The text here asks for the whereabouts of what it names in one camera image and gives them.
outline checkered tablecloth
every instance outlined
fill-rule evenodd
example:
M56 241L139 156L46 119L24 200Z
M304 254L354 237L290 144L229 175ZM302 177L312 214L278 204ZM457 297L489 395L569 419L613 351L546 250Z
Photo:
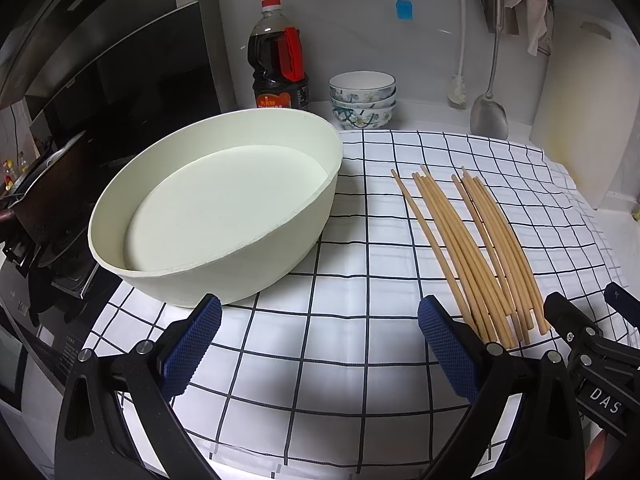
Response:
M426 164L482 247L451 181L461 167L479 175L513 225L542 296L558 290L606 337L637 345L638 334L604 302L609 282L626 283L593 211L540 150L443 133L341 137L344 161L318 243L279 282L224 308L191 384L172 400L206 458L271 478L416 478L464 415L466 399L449 386L416 316L427 294L460 312L392 168L419 199L411 172ZM85 346L98 355L128 351L189 312L122 283ZM568 353L553 330L530 336L531 345L514 352ZM517 402L508 403L481 465L499 455ZM127 395L122 405L139 424ZM157 462L147 459L148 443L137 444Z

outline chopstick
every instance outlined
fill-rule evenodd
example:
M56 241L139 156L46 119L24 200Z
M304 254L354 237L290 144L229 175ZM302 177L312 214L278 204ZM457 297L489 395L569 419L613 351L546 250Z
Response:
M417 181L417 184L420 181L422 182L424 189L428 192L429 199L433 202L433 209L439 213L442 219L443 227L446 230L450 230L457 240L461 250L460 257L464 262L463 264L466 265L466 268L473 277L472 288L474 293L476 296L482 297L484 305L486 306L486 309L481 310L481 314L484 314L488 310L495 330L498 333L498 338L502 344L507 348L514 348L517 346L517 343L511 335L511 329L504 317L504 311L509 309L509 305L495 281L494 274L449 199L429 174L427 168L423 166L422 169L425 172L425 176L419 176L416 173L414 180Z
M529 261L527 260L524 250L522 249L522 246L520 245L520 242L518 241L518 238L515 232L511 228L511 224L509 224L507 217L504 215L502 210L498 207L493 197L491 197L491 195L489 194L487 188L484 186L482 181L478 177L475 177L474 181L478 185L481 192L485 195L487 200L492 204L492 207L498 213L498 217L502 221L502 224L504 226L504 231L506 232L508 239L511 243L511 246L514 249L513 252L514 252L514 255L516 256L518 268L522 273L524 282L527 287L527 291L529 293L529 297L532 301L533 313L535 314L536 322L538 323L538 331L540 332L540 335L545 335L549 331L550 325L545 319L542 295L540 294L540 289L538 288L536 279L533 276L531 266L529 265Z
M506 237L502 232L497 217L494 216L494 211L490 208L486 202L486 197L476 187L475 181L466 172L463 173L462 183L465 189L471 196L475 206L478 208L480 216L484 222L489 236L495 245L496 253L500 264L506 272L506 279L509 284L510 292L513 295L513 303L518 314L518 320L520 327L522 328L522 335L525 341L528 338L528 330L533 329L533 320L529 313L530 300L527 295L527 289L524 285L524 280L518 272L515 257L511 251L511 247L508 245Z
M458 288L458 283L456 282L456 279L453 276L451 269L449 268L449 264L447 263L447 260L445 259L444 254L442 254L440 245L436 241L436 238L433 235L433 232L431 232L431 228L429 227L429 224L427 224L427 221L424 219L424 216L422 215L420 209L414 202L414 199L412 198L408 189L400 179L399 175L394 170L391 170L391 175L396 180L396 183L398 184L398 187L400 188L400 191L402 192L404 199L408 203L409 208L411 208L411 211L414 213L414 216L417 219L418 224L420 224L420 227L422 228L422 232L424 232L424 235L427 237L427 241L429 242L429 245L433 250L433 254L435 254L436 256L436 260L440 264L440 269L442 270L442 273L444 274L444 277L447 280L447 284L449 285L451 293L453 294L453 297L456 300L456 304L458 305L460 314L462 314L462 319L465 321L466 324L468 324L474 330L474 332L476 332L476 334L478 334L478 328L476 327L473 317L471 316L471 312L469 311L469 307L466 304L465 298L462 296L462 293L460 292L460 288Z
M412 173L412 177L414 178L414 182L418 187L418 191L420 192L424 203L433 216L433 221L442 236L442 240L444 241L444 245L447 247L453 266L458 273L460 283L465 291L466 300L468 301L471 313L476 320L480 339L485 343L497 341L494 326L492 325L487 309L484 306L484 299L476 287L473 273L466 264L462 249L458 245L456 237L450 229L449 223L441 217L440 211L435 206L434 200L426 188L426 184L420 179L420 175Z
M453 183L456 185L456 189L458 190L458 193L460 193L462 200L465 202L466 208L468 209L469 214L471 215L471 218L473 219L474 224L476 225L476 229L478 229L478 232L480 233L480 237L482 238L482 243L484 243L484 246L486 247L486 251L489 254L489 259L491 260L492 266L494 266L494 271L496 276L498 277L500 288L502 289L502 293L504 294L504 297L506 298L509 304L509 311L508 312L505 311L504 313L506 316L511 317L511 323L513 325L513 329L515 330L518 341L524 342L525 344L530 344L529 333L526 330L523 332L522 328L520 327L520 320L518 319L518 314L513 304L513 298L511 297L509 284L506 281L504 271L502 270L502 266L500 265L498 256L495 254L495 248L492 245L489 235L486 232L486 228L484 227L484 224L482 224L482 220L480 219L475 206L471 202L471 198L466 192L465 187L462 185L462 183L458 179L458 176L453 174L451 175L451 179L453 180Z

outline metal spatula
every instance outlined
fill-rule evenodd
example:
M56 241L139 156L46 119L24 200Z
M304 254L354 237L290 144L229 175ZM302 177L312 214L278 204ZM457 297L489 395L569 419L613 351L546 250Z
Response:
M504 25L504 6L502 0L495 0L495 39L494 60L486 92L479 95L471 108L471 133L482 137L504 140L509 135L507 114L502 105L494 100L495 67L498 62L498 45Z

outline large white bowl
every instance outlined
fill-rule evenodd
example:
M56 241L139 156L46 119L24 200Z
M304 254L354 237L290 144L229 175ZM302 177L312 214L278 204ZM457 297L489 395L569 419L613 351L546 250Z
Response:
M329 79L329 94L343 103L373 103L396 91L396 78L383 72L345 72Z
M105 269L169 304L246 298L316 242L342 143L324 119L257 108L191 124L127 164L95 205L89 247Z

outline wall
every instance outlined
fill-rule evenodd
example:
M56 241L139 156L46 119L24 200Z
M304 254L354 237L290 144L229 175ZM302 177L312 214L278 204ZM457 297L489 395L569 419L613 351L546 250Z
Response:
M622 15L611 0L556 0L558 6L592 14L628 30ZM631 208L640 194L640 108L631 130L622 161L609 187L603 208Z
M220 0L226 47L241 107L255 106L246 44L260 19L261 0ZM284 14L301 31L312 101L328 99L329 78L350 70L380 70L398 81L398 98L447 105L446 87L458 66L460 0L411 0L413 21L396 18L396 0L282 0ZM466 0L463 77L467 108L486 90L493 35L479 0ZM547 58L526 52L526 21L519 36L504 34L496 98L510 119L531 124Z
M31 162L36 158L28 123L28 115L24 113L24 101L14 103L11 105L11 108L15 114L15 129L11 109L7 107L0 110L0 165L8 158L12 158L14 164L17 164L14 131L18 137L18 151L24 152L27 162Z

